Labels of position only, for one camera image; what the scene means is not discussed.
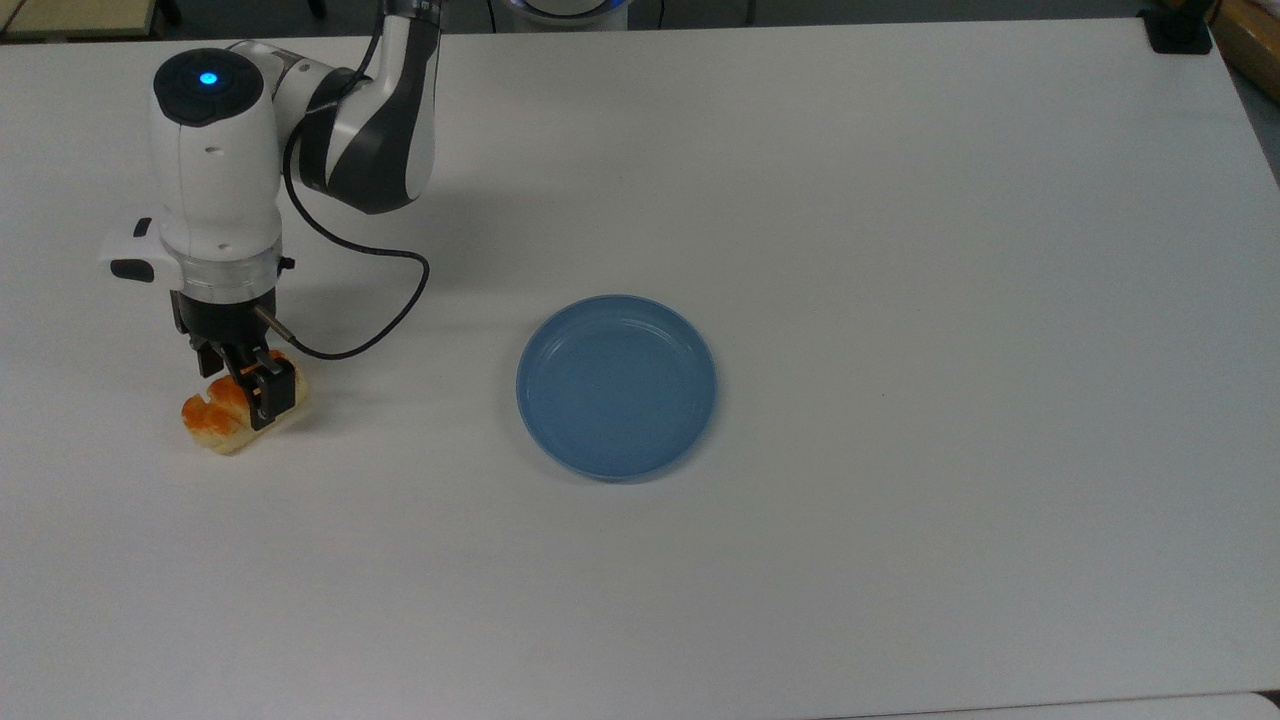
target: floor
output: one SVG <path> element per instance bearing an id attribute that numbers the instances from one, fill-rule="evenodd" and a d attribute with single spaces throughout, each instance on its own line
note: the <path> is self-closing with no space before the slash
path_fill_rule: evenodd
<path id="1" fill-rule="evenodd" d="M 1148 0 L 758 0 L 758 26 L 904 23 L 1042 18 L 1133 17 Z M 376 0 L 326 0 L 328 15 L 311 15 L 306 0 L 177 0 L 183 23 L 168 40 L 229 40 L 367 35 Z M 486 0 L 448 0 L 445 32 L 489 32 Z M 492 0 L 498 32 L 512 29 L 503 0 Z M 748 0 L 635 0 L 631 29 L 740 27 Z M 1234 74 L 1272 173 L 1280 178 L 1280 106 L 1248 79 Z"/>

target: wooden object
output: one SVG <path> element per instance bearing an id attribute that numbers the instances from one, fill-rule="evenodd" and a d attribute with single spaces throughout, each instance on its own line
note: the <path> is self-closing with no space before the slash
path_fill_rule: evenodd
<path id="1" fill-rule="evenodd" d="M 155 0 L 27 0 L 5 28 L 5 38 L 146 36 L 154 10 Z"/>
<path id="2" fill-rule="evenodd" d="M 1222 58 L 1280 102 L 1280 19 L 1248 0 L 1225 0 L 1211 27 Z"/>

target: bread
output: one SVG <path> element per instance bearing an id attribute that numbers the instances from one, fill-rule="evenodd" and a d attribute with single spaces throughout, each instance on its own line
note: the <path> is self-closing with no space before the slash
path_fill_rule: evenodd
<path id="1" fill-rule="evenodd" d="M 271 357 L 288 360 L 278 350 L 271 351 Z M 187 402 L 182 405 L 182 424 L 187 427 L 191 439 L 196 441 L 197 445 L 221 455 L 230 455 L 257 439 L 266 430 L 279 425 L 284 418 L 296 413 L 302 401 L 306 400 L 306 378 L 302 377 L 302 370 L 297 365 L 293 366 L 293 407 L 280 413 L 270 425 L 261 430 L 255 430 L 250 424 L 248 400 L 230 375 L 223 375 L 209 384 L 209 401 L 198 395 L 187 398 Z"/>

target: blue plate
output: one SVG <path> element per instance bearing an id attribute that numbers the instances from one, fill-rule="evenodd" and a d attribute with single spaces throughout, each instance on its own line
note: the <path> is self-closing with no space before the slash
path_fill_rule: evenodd
<path id="1" fill-rule="evenodd" d="M 548 455 L 584 475 L 627 480 L 668 468 L 698 442 L 716 406 L 716 366 L 675 311 L 605 295 L 534 333 L 516 395 Z"/>

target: black clamp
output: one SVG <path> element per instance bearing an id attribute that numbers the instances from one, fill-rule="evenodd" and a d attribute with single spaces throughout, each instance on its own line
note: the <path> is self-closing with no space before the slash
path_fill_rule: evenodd
<path id="1" fill-rule="evenodd" d="M 1178 8 L 1142 10 L 1138 17 L 1147 26 L 1151 49 L 1161 55 L 1208 55 L 1213 38 L 1208 35 L 1204 15 L 1215 0 L 1187 0 Z"/>

